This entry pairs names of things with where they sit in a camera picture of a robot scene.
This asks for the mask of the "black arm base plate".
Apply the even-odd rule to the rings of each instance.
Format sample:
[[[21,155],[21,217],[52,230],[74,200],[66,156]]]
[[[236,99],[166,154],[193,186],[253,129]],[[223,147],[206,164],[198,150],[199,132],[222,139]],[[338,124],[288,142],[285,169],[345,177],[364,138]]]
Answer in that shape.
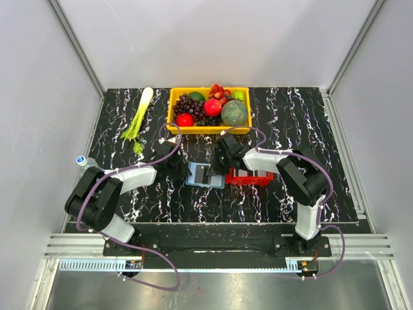
[[[275,254],[277,257],[319,256],[330,258],[332,250],[326,236],[320,237],[309,249],[300,251],[292,236],[253,235],[210,235],[196,236],[183,234],[158,235],[141,233],[130,243],[163,254],[175,253],[261,253]]]

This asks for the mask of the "black VIP card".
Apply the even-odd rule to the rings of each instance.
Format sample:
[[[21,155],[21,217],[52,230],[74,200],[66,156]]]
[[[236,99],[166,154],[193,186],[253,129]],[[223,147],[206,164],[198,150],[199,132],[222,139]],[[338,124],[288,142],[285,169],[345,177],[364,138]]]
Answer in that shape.
[[[208,181],[209,181],[208,170],[209,170],[208,165],[196,165],[194,183],[208,184]]]

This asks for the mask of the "red plastic card tray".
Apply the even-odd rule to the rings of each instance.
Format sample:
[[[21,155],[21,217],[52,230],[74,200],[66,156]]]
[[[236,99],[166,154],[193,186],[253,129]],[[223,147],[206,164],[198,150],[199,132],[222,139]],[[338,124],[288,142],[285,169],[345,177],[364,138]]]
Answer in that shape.
[[[233,177],[233,173],[235,168],[230,169],[230,173],[225,176],[225,183],[229,185],[255,185],[259,187],[267,186],[271,181],[274,180],[274,174],[268,172],[267,178],[235,178]]]

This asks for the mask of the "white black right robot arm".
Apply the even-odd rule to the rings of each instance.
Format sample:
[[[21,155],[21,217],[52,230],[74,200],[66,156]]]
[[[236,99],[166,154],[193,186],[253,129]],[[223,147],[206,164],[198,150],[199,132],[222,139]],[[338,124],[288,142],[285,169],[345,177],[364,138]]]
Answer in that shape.
[[[215,142],[210,171],[225,176],[232,169],[280,175],[297,203],[295,251],[306,256],[316,249],[315,237],[321,232],[320,212],[334,186],[326,168],[310,149],[246,149],[233,134],[223,131]]]

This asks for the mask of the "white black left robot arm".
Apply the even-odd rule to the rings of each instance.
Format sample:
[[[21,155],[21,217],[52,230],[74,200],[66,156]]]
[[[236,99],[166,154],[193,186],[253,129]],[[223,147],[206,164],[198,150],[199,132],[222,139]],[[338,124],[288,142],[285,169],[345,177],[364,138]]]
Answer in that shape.
[[[156,142],[153,162],[138,163],[126,169],[102,170],[90,167],[84,171],[65,203],[65,212],[88,228],[114,238],[126,255],[139,250],[135,229],[116,215],[122,194],[139,187],[153,185],[163,179],[182,180],[191,172],[174,139]]]

